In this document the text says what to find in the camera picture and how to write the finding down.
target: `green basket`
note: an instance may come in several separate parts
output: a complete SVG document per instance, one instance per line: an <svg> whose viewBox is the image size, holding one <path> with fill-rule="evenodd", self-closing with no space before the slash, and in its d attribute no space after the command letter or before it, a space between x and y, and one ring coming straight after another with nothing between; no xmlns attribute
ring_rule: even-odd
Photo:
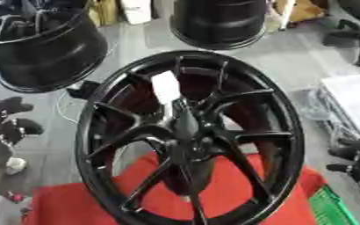
<svg viewBox="0 0 360 225"><path fill-rule="evenodd" d="M351 212L327 185L310 199L318 225L359 225Z"/></svg>

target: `red mat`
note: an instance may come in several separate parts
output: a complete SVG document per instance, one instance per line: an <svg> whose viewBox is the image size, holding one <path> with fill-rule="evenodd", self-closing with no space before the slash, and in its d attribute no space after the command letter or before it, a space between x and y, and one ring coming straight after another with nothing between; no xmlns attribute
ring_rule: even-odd
<svg viewBox="0 0 360 225"><path fill-rule="evenodd" d="M259 155L248 159L263 175ZM119 188L126 194L132 192L156 167L155 154L147 154L115 178ZM286 202L262 225L302 224L314 225L313 212L308 198L326 184L324 178L305 167L299 182ZM252 188L249 181L227 159L218 158L212 182L199 194L207 217L215 217L233 210L249 200ZM191 203L181 200L164 184L153 188L142 202L144 209L165 217L189 220L193 213ZM24 225L95 225L117 224L92 198L84 184L42 187L33 197L32 211L24 218Z"/></svg>

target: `white container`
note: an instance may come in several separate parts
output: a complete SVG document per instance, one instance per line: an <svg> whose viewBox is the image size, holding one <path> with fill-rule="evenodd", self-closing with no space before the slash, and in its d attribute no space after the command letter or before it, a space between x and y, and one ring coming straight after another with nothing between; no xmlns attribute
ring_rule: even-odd
<svg viewBox="0 0 360 225"><path fill-rule="evenodd" d="M151 0L121 0L126 19L132 25L151 21Z"/></svg>

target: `rim lip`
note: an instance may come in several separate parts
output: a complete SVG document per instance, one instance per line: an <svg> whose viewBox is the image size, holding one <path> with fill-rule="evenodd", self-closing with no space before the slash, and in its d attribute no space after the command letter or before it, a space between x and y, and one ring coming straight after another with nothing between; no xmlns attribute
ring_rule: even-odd
<svg viewBox="0 0 360 225"><path fill-rule="evenodd" d="M218 51L225 51L225 50L231 50L231 49L237 49L242 47L250 46L257 41L259 41L264 34L266 34L266 25L265 22L263 22L263 26L261 27L261 30L256 35L246 38L244 40L239 41L233 41L233 42L227 42L227 43L207 43L200 40L196 40L190 37L187 37L186 35L182 34L175 26L175 22L173 17L170 18L170 30L175 34L175 36L180 39L182 42L189 44L194 47L200 47L204 49L210 49L210 50L218 50Z"/></svg>
<svg viewBox="0 0 360 225"><path fill-rule="evenodd" d="M114 201L109 200L111 197L110 190L105 188L105 186L99 184L100 178L97 177L97 173L92 169L92 167L86 166L87 162L83 160L84 159L83 156L85 156L84 153L87 152L86 150L89 147L88 137L89 137L90 123L92 122L92 115L94 113L93 103L95 101L102 100L102 98L104 98L106 94L120 80L125 78L125 77L121 78L121 76L124 75L127 71L130 71L132 69L137 69L141 65L154 64L154 62L160 62L162 59L165 59L165 57L173 58L177 56L193 56L193 57L201 56L207 59L218 57L217 61L230 61L231 63L235 63L236 65L240 66L243 69L248 69L253 72L252 73L253 77L252 76L250 77L252 77L256 81L260 80L263 83L268 84L271 88L275 90L275 96L282 102L282 104L285 107L285 112L286 112L285 117L287 120L292 122L290 124L291 126L290 129L293 132L294 140L295 140L294 142L291 143L292 152L289 156L289 161L292 169L288 170L289 171L288 178L282 185L282 188L278 196L276 196L276 198L268 206L264 207L263 210L258 212L258 214L252 216L246 221L239 221L240 217L236 216L236 218L234 219L236 223L233 223L233 225L257 224L258 222L266 219L269 215L275 212L283 204L283 202L289 196L290 192L292 191L292 188L295 186L298 180L299 174L301 172L301 168L303 166L304 154L305 154L303 129L300 125L299 116L297 115L295 108L293 107L288 97L286 97L286 95L278 88L276 84L274 84L262 72L249 66L247 63L241 62L237 59L222 54L215 54L215 53L201 52L201 51L174 51L174 52L155 54L147 58L143 58L141 60L133 62L131 64L128 64L127 66L118 70L117 72L113 73L109 78L107 78L86 103L86 106L83 108L82 115L78 123L78 129L76 132L75 154L76 154L76 165L80 171L83 182L86 184L88 190L94 196L96 201L101 205L101 207L103 207L118 222L125 224L133 224L133 225L153 224L153 223L140 221L137 218L135 218L135 216L124 213L119 208L119 206L115 204ZM167 221L173 221L173 224L191 224L191 221L176 221L170 218L161 217L156 214L151 214L151 215L153 215L155 218L163 218L166 219Z"/></svg>
<svg viewBox="0 0 360 225"><path fill-rule="evenodd" d="M91 65L89 65L82 71L74 74L72 77L70 77L68 79L64 79L63 81L60 81L57 83L52 83L49 85L38 86L38 87L20 87L20 86L17 86L17 85L7 82L6 79L4 78L4 76L0 73L0 84L3 87L5 87L11 91L15 91L15 92L19 92L19 93L33 94L33 93L45 93L45 92L49 92L49 91L57 91L61 88L68 87L73 83L77 83L77 82L83 80L84 78L86 78L87 76L89 76L91 73L93 73L95 71L95 69L106 58L106 52L107 52L107 44L105 42L105 48L104 48L104 51L102 51L101 57L97 58Z"/></svg>
<svg viewBox="0 0 360 225"><path fill-rule="evenodd" d="M32 41L32 40L46 39L46 38L50 38L51 35L53 35L54 37L58 37L58 36L62 36L65 33L71 32L74 29L76 29L76 27L79 24L84 22L84 19L79 19L79 18L82 17L83 14L87 13L88 9L90 8L90 6L92 4L92 1L93 0L87 0L86 4L84 5L83 8L81 8L79 13L77 13L75 16L73 16L69 21L65 22L62 25L59 25L57 28L55 28L53 30L45 31L43 33L35 34L33 36L29 36L29 37L26 37L23 39L0 41L0 45L18 44L18 43L23 43L23 42Z"/></svg>

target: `tiled floor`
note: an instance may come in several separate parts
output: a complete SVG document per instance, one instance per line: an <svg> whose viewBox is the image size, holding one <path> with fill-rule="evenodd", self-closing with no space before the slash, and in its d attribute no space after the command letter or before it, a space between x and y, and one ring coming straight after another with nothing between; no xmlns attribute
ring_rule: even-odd
<svg viewBox="0 0 360 225"><path fill-rule="evenodd" d="M170 32L171 1L160 1L157 8L163 11L163 18L151 23L122 23L103 29L112 52L87 79L101 82L120 67L148 55L196 49L176 39ZM301 111L303 91L315 88L323 77L360 74L360 68L351 65L356 59L356 50L324 47L320 43L323 34L333 28L340 17L338 15L342 13L335 11L332 18L303 24L286 32L271 33L251 47L221 53L259 68L288 93ZM0 99L20 95L26 102L34 104L33 112L21 116L38 121L46 130L41 137L28 138L15 148L16 155L27 159L30 167L21 175L5 178L0 191L31 193L40 185L79 181L73 158L76 124L63 119L55 108L62 93L20 95L0 85ZM76 119L83 101L66 96L61 108L67 116ZM314 122L306 118L302 120L306 133L306 163L326 176L360 221L360 195L356 184L344 175L325 169L327 163L336 161L327 154L328 137Z"/></svg>

